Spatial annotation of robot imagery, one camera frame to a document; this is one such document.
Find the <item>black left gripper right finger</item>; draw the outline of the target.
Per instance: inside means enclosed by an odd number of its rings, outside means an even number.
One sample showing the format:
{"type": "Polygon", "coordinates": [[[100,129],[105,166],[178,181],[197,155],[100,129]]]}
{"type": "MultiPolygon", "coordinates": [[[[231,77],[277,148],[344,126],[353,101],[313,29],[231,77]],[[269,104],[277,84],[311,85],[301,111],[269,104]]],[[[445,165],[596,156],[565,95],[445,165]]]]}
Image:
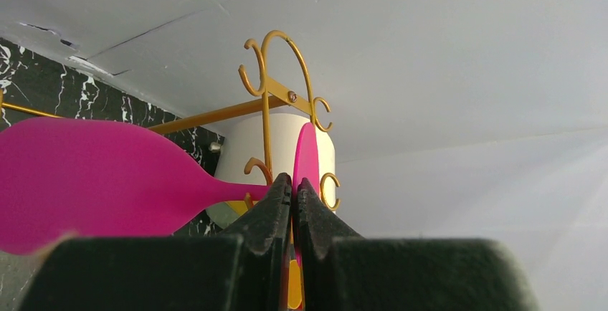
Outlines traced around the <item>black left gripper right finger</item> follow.
{"type": "Polygon", "coordinates": [[[511,251],[490,239],[367,239],[303,179],[296,243],[306,310],[537,310],[511,251]]]}

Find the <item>magenta plastic wine glass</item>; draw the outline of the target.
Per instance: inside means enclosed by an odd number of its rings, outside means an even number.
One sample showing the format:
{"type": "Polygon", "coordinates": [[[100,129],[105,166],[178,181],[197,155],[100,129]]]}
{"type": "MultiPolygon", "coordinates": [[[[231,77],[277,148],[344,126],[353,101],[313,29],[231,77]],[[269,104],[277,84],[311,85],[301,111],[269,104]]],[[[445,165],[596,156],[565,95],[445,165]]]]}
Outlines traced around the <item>magenta plastic wine glass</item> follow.
{"type": "Polygon", "coordinates": [[[265,185],[207,173],[149,129],[30,118],[1,132],[1,250],[29,255],[60,237],[168,236],[204,209],[265,185]]]}

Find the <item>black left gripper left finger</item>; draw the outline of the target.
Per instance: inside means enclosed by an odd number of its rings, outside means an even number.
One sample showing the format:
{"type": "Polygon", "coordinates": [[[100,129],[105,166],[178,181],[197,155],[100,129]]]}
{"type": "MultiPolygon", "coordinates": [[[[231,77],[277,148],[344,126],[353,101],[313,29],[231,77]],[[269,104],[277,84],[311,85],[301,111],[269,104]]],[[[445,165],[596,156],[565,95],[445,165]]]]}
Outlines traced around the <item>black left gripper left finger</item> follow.
{"type": "Polygon", "coordinates": [[[72,239],[39,269],[22,310],[285,310],[292,181],[214,236],[72,239]]]}

